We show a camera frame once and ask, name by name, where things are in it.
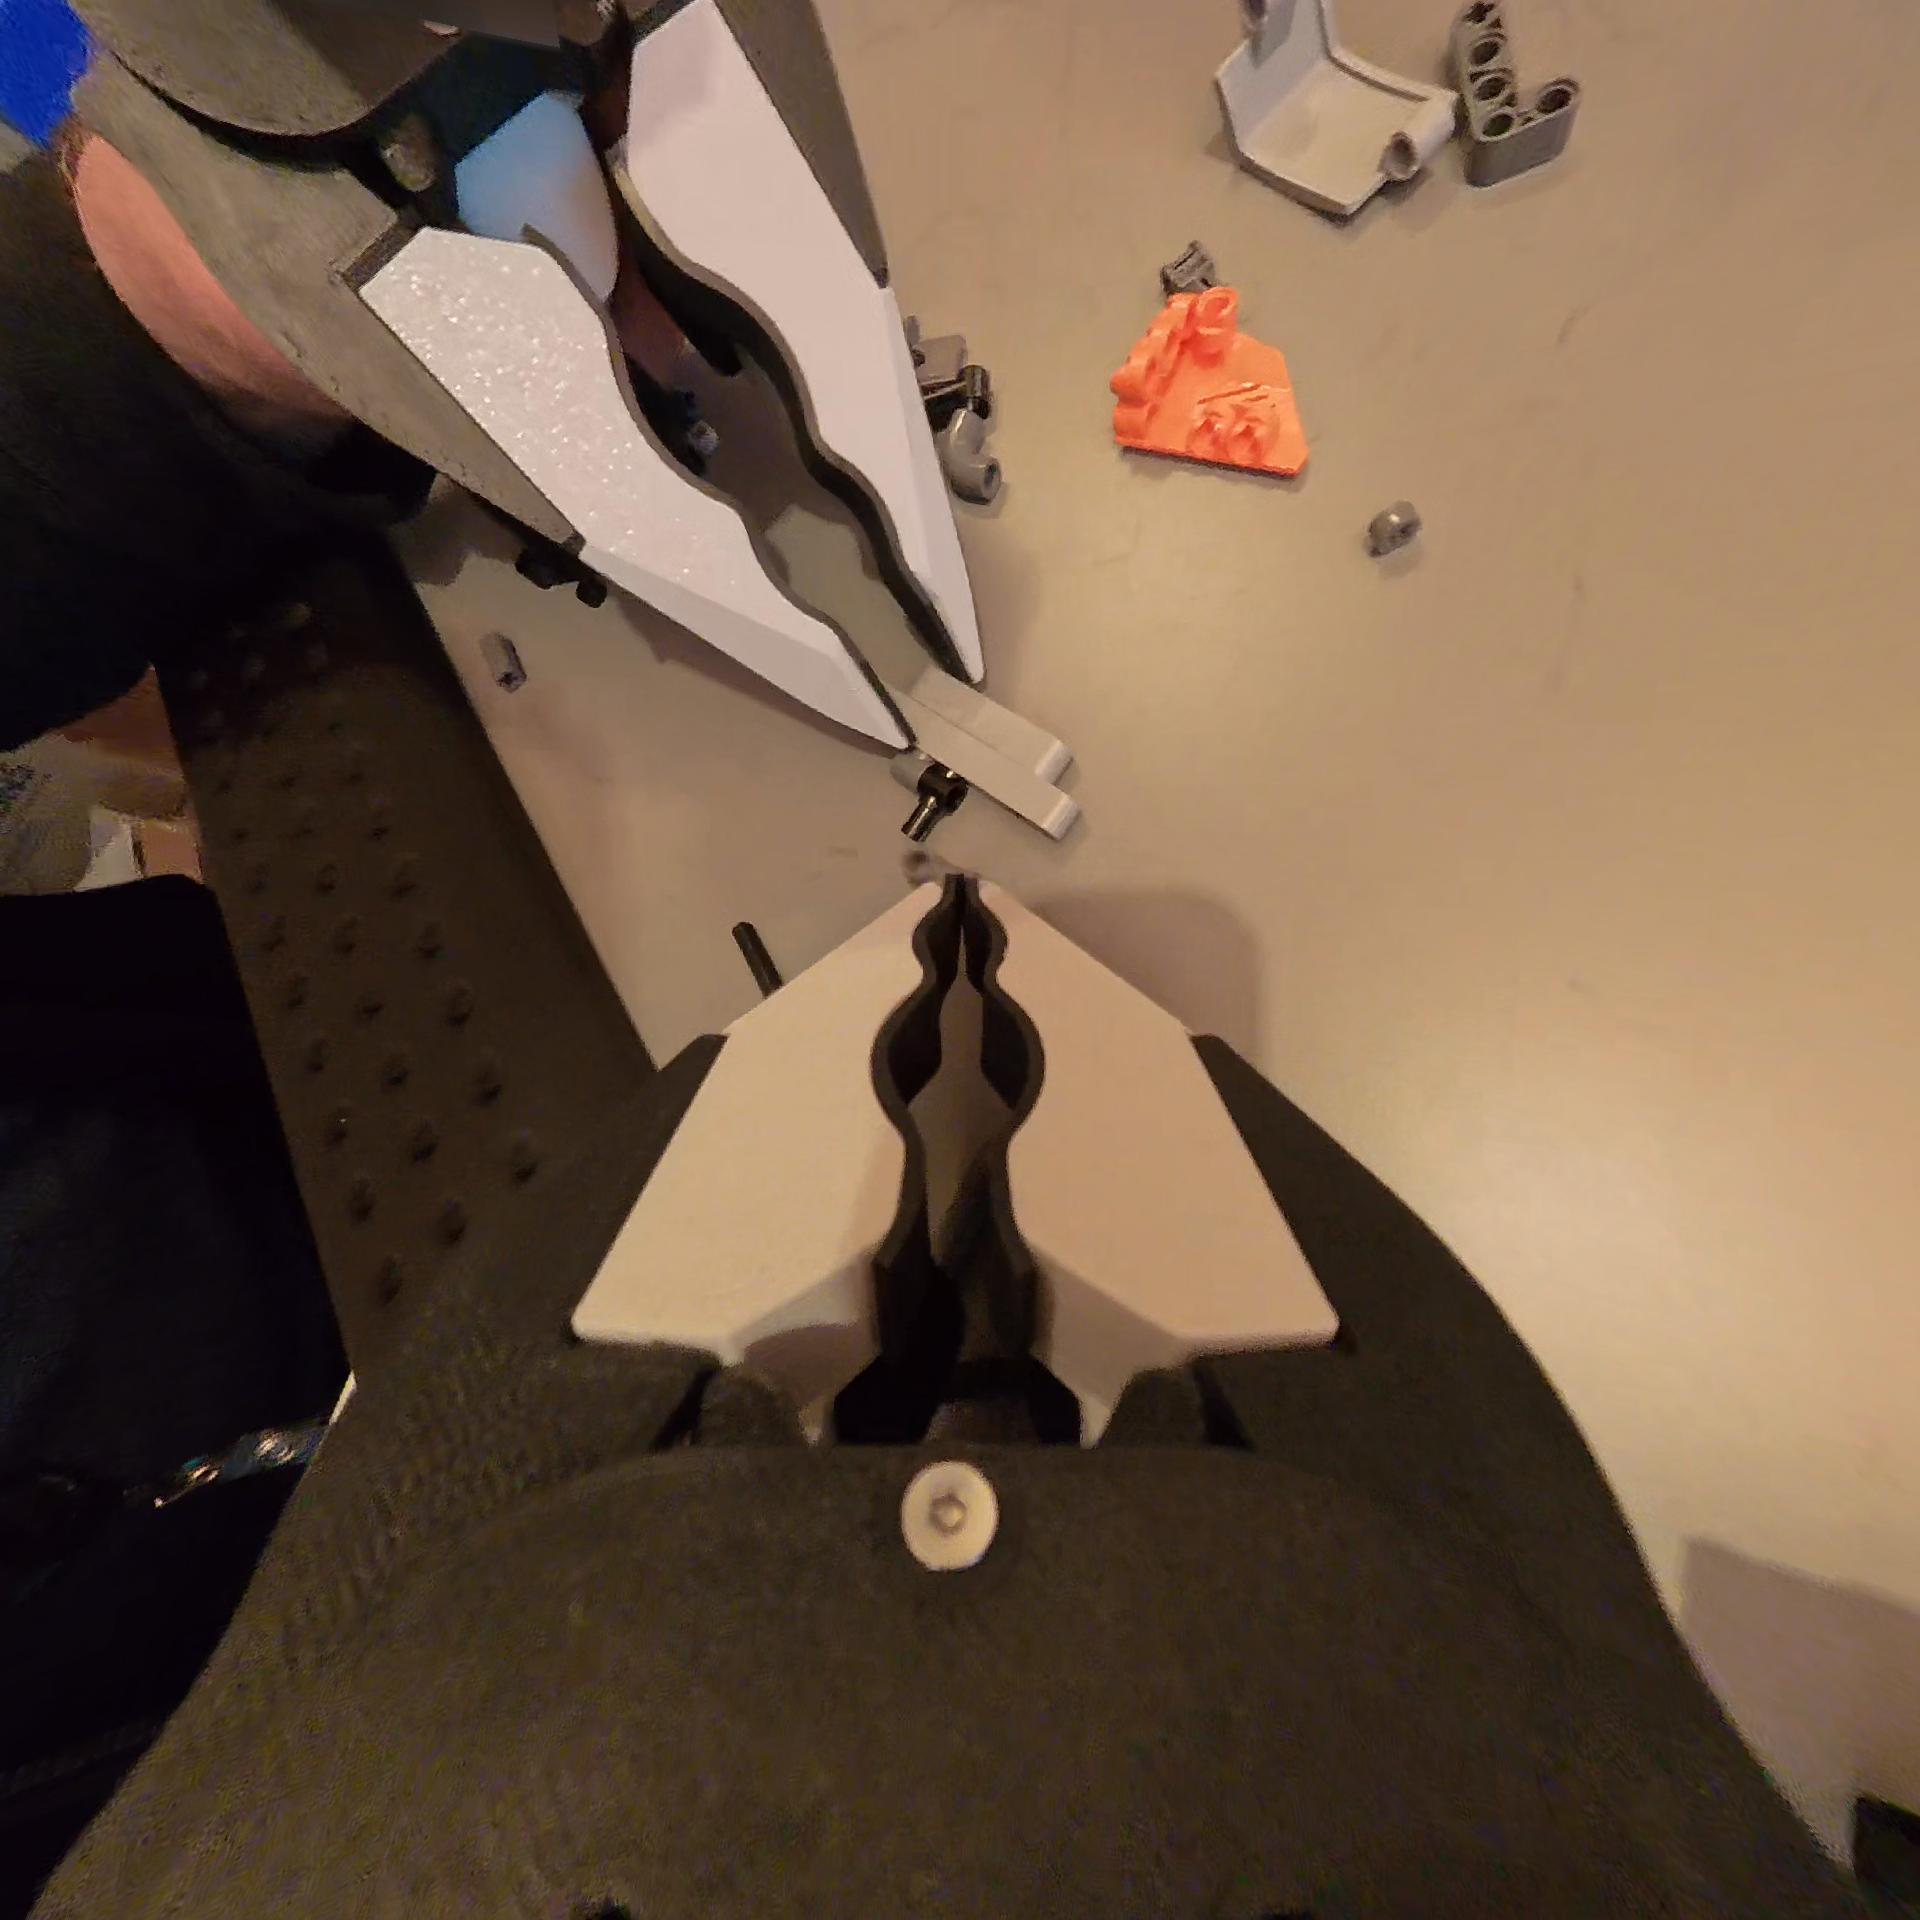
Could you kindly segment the dark grey angled toy beam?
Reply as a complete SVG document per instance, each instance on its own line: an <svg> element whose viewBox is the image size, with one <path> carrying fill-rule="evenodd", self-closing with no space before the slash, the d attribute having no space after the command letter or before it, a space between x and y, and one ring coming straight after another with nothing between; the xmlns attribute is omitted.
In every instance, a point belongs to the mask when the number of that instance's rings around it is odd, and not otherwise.
<svg viewBox="0 0 1920 1920"><path fill-rule="evenodd" d="M1468 185L1501 185L1566 152L1581 87L1574 79L1522 85L1500 3L1470 3L1456 14L1446 40L1446 79L1458 99Z"/></svg>

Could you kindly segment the person's left forearm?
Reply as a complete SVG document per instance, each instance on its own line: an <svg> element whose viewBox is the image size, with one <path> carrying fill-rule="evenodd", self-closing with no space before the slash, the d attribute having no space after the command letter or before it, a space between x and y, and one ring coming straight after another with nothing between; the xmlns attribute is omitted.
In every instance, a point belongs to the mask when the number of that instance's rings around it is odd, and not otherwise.
<svg viewBox="0 0 1920 1920"><path fill-rule="evenodd" d="M3 742L123 698L318 544L412 519L434 473L358 424L246 433L109 288L50 152L3 193Z"/></svg>

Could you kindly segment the person's left hand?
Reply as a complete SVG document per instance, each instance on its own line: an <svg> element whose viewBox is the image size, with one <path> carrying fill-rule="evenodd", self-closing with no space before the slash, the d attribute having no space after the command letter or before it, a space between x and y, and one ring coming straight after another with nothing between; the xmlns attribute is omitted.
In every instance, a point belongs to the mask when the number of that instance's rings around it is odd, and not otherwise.
<svg viewBox="0 0 1920 1920"><path fill-rule="evenodd" d="M177 216L106 137L77 134L69 199L120 305L242 433L283 448L334 445L353 417L245 315Z"/></svg>

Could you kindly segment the light grey curved toy panel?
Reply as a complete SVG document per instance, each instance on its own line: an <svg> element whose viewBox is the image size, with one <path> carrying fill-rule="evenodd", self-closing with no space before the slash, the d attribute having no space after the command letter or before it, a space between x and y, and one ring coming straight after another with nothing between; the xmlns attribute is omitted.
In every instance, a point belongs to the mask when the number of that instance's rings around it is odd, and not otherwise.
<svg viewBox="0 0 1920 1920"><path fill-rule="evenodd" d="M1222 129L1238 163L1298 205L1348 219L1451 142L1456 93L1356 58L1330 3L1243 3L1238 21L1213 75Z"/></svg>

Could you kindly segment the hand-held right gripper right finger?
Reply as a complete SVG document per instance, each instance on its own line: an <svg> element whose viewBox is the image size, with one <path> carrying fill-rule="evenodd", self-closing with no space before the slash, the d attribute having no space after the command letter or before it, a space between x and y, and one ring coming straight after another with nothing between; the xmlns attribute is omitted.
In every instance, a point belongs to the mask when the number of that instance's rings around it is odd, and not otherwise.
<svg viewBox="0 0 1920 1920"><path fill-rule="evenodd" d="M1186 1025L994 882L968 885L964 929L1004 1106L993 1329L1072 1398L1082 1448L1138 1376L1333 1346L1338 1311Z"/></svg>

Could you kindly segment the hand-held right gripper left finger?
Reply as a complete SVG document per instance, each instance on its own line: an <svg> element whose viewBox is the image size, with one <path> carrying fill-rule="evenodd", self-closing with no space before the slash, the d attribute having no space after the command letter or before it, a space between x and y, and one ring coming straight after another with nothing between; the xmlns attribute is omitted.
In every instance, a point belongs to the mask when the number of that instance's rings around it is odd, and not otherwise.
<svg viewBox="0 0 1920 1920"><path fill-rule="evenodd" d="M964 882L926 882L721 1037L584 1298L590 1344L662 1344L923 1439L964 1313L930 1246L914 1099L945 1061Z"/></svg>

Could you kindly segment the light grey double toy beam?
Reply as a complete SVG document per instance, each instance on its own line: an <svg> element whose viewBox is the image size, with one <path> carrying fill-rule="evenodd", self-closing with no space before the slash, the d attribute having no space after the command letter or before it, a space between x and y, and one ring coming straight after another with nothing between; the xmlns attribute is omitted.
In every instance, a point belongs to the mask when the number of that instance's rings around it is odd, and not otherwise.
<svg viewBox="0 0 1920 1920"><path fill-rule="evenodd" d="M884 691L912 734L905 753L954 768L971 782L971 794L1053 845L1082 822L1080 802L1064 790L1072 753L1053 734L937 665L923 669L910 688Z"/></svg>

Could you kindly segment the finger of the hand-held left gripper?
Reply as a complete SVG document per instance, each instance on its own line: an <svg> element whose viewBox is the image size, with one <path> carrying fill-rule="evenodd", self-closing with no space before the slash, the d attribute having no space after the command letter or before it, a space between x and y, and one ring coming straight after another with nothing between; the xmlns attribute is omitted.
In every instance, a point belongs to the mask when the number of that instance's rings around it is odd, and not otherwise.
<svg viewBox="0 0 1920 1920"><path fill-rule="evenodd" d="M774 385L946 675L986 677L954 501L819 9L627 6L614 181L661 299Z"/></svg>
<svg viewBox="0 0 1920 1920"><path fill-rule="evenodd" d="M538 230L418 230L361 303L565 519L610 587L886 753L917 739L845 632L646 424L605 307Z"/></svg>

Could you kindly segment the orange toy wedge panel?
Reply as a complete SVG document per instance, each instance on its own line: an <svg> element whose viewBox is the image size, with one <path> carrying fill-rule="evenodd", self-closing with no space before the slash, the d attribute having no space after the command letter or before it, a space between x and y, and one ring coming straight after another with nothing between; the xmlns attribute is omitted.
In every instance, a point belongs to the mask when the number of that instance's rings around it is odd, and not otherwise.
<svg viewBox="0 0 1920 1920"><path fill-rule="evenodd" d="M1164 303L1112 376L1117 447L1243 473L1306 473L1288 358L1241 328L1238 307L1228 285Z"/></svg>

